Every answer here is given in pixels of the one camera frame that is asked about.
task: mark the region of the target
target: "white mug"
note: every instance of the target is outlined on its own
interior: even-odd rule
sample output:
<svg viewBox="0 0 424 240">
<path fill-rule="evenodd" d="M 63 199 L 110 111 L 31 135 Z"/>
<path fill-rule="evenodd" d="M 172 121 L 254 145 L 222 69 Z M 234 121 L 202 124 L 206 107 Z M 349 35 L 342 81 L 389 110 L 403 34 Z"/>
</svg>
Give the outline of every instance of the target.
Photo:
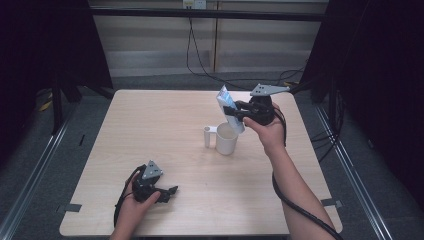
<svg viewBox="0 0 424 240">
<path fill-rule="evenodd" d="M 222 155 L 230 155 L 236 148 L 238 134 L 231 128 L 228 122 L 221 123 L 218 127 L 208 126 L 204 128 L 205 147 L 209 148 L 210 135 L 216 134 L 215 149 Z"/>
</svg>

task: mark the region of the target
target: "wall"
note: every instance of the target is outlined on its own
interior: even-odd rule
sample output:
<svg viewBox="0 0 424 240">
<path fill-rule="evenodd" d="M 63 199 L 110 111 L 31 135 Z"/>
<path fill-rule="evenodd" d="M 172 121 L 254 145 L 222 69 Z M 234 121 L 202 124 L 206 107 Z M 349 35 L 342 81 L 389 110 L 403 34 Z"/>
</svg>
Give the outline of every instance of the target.
<svg viewBox="0 0 424 240">
<path fill-rule="evenodd" d="M 180 0 L 89 2 L 91 6 L 182 8 Z M 326 6 L 325 0 L 207 1 L 207 9 L 236 11 L 324 13 Z M 190 32 L 188 19 L 94 18 L 112 77 L 189 72 L 186 60 Z M 202 65 L 208 72 L 283 71 L 305 64 L 320 23 L 193 19 L 192 26 Z M 193 38 L 188 59 L 193 71 L 202 71 Z"/>
</svg>

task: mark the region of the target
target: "light wood tabletop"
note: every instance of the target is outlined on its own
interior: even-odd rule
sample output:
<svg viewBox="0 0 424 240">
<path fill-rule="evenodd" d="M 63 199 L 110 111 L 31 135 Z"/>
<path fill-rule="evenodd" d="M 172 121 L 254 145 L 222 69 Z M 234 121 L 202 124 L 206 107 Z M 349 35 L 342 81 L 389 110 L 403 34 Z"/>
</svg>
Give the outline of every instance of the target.
<svg viewBox="0 0 424 240">
<path fill-rule="evenodd" d="M 271 182 L 271 164 L 257 134 L 239 135 L 233 154 L 205 148 L 203 129 L 226 121 L 218 91 L 120 90 L 110 105 L 60 226 L 64 236 L 107 236 L 115 204 L 132 171 L 153 160 L 164 172 L 156 187 L 178 186 L 157 203 L 138 236 L 284 235 L 288 228 Z M 249 92 L 230 92 L 249 101 Z M 294 97 L 272 96 L 287 121 L 287 150 L 318 199 L 331 198 Z M 326 207 L 336 230 L 334 206 Z"/>
</svg>

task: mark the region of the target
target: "person's left hand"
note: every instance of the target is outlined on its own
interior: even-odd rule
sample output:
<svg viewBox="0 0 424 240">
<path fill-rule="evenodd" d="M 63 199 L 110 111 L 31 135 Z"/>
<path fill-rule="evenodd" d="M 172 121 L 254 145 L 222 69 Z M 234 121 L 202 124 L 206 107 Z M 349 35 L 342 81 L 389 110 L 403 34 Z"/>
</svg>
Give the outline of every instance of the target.
<svg viewBox="0 0 424 240">
<path fill-rule="evenodd" d="M 132 183 L 138 174 L 132 179 L 125 191 L 125 196 L 132 192 Z M 147 210 L 155 204 L 159 199 L 160 192 L 154 192 L 143 203 L 137 202 L 133 194 L 129 194 L 123 201 L 121 210 L 119 211 L 118 220 L 116 222 L 115 230 L 113 231 L 110 239 L 130 239 L 138 224 L 146 215 Z"/>
</svg>

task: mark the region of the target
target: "power outlet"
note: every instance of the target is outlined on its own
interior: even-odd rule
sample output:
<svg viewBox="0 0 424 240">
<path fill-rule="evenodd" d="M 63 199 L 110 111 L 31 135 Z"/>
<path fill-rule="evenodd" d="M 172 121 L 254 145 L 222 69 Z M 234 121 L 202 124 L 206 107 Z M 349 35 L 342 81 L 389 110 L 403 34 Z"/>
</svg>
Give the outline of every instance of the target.
<svg viewBox="0 0 424 240">
<path fill-rule="evenodd" d="M 206 0 L 194 0 L 194 9 L 206 9 Z"/>
<path fill-rule="evenodd" d="M 183 9 L 194 9 L 194 0 L 183 0 Z"/>
</svg>

